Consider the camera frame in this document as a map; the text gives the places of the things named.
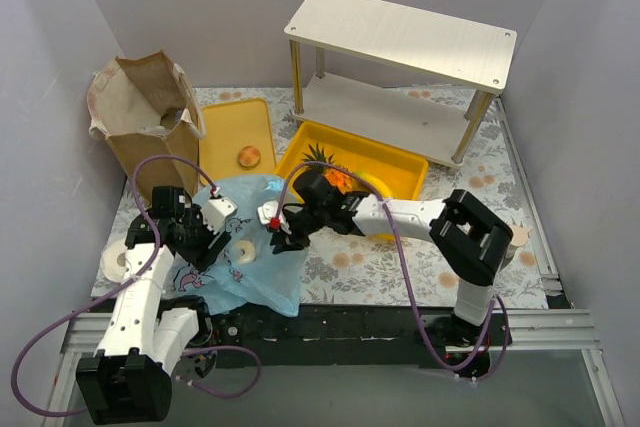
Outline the toy pineapple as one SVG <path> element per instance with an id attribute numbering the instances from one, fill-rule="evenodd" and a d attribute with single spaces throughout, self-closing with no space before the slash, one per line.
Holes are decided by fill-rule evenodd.
<path id="1" fill-rule="evenodd" d="M 347 173 L 337 170 L 334 155 L 327 154 L 325 148 L 318 143 L 308 145 L 308 151 L 303 155 L 303 161 L 309 163 L 308 170 L 321 174 L 330 185 L 336 187 L 342 194 L 356 190 L 355 180 Z"/>

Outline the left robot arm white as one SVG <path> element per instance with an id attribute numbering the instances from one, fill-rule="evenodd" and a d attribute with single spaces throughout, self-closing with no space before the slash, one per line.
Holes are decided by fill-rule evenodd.
<path id="1" fill-rule="evenodd" d="M 169 412 L 171 373 L 187 345 L 213 333 L 203 301 L 161 309 L 165 280 L 176 257 L 198 270 L 212 265 L 231 235 L 236 204 L 218 193 L 202 204 L 178 187 L 156 187 L 149 209 L 130 224 L 124 241 L 123 290 L 90 358 L 79 361 L 76 382 L 97 425 L 159 422 Z"/>

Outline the yellow banana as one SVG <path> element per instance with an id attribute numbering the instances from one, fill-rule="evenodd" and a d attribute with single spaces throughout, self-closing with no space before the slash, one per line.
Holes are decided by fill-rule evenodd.
<path id="1" fill-rule="evenodd" d="M 391 188 L 375 175 L 364 171 L 358 171 L 356 172 L 356 176 L 359 177 L 362 181 L 369 184 L 371 187 L 374 187 L 383 198 L 390 198 L 393 196 Z"/>

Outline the blue plastic grocery bag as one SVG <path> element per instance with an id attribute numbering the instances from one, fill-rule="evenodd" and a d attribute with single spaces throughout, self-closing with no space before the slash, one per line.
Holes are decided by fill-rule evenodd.
<path id="1" fill-rule="evenodd" d="M 231 240 L 217 261 L 204 272 L 199 272 L 182 257 L 176 257 L 165 282 L 166 296 L 201 296 L 213 315 L 253 303 L 286 317 L 297 316 L 301 271 L 308 251 L 274 255 L 270 246 L 272 235 L 257 216 L 258 207 L 267 201 L 278 200 L 284 180 L 274 175 L 244 175 L 220 180 L 217 186 L 221 188 L 221 194 L 238 207 L 226 222 Z M 230 256 L 230 248 L 242 239 L 255 245 L 253 263 L 239 265 Z"/>

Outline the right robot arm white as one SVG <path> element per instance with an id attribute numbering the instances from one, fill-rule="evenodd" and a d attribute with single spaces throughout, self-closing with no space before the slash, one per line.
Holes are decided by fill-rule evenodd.
<path id="1" fill-rule="evenodd" d="M 275 254 L 300 251 L 312 234 L 329 228 L 345 236 L 387 235 L 429 242 L 458 277 L 452 314 L 432 322 L 428 335 L 453 345 L 482 344 L 489 331 L 494 281 L 506 262 L 513 230 L 468 191 L 456 189 L 435 201 L 399 200 L 377 180 L 356 177 L 351 189 L 331 183 L 312 167 L 293 182 L 297 203 L 267 201 L 257 210 L 271 232 Z"/>

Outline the beige round biscuit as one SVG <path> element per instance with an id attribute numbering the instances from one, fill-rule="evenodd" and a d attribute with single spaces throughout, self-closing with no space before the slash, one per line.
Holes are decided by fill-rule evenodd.
<path id="1" fill-rule="evenodd" d="M 252 145 L 241 148 L 237 155 L 238 164 L 244 169 L 257 167 L 262 159 L 261 151 Z"/>

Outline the brown paper bag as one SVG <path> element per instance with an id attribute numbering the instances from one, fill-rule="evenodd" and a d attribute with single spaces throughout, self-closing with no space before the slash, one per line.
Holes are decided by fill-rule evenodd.
<path id="1" fill-rule="evenodd" d="M 149 200 L 156 186 L 197 193 L 199 174 L 184 163 L 156 160 L 134 172 L 154 155 L 175 155 L 196 163 L 199 141 L 206 135 L 191 82 L 164 51 L 111 60 L 94 75 L 87 107 L 90 135 L 107 143 L 141 198 Z"/>

